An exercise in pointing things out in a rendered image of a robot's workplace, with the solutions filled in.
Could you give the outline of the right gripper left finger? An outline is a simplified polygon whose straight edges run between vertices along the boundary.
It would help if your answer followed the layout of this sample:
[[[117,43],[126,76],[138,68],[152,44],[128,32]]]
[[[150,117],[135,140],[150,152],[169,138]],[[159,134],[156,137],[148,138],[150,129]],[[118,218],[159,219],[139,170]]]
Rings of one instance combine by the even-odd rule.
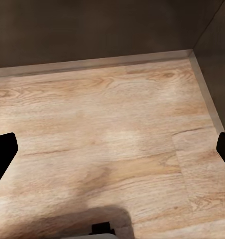
[[[18,152],[15,133],[0,136],[0,180]]]

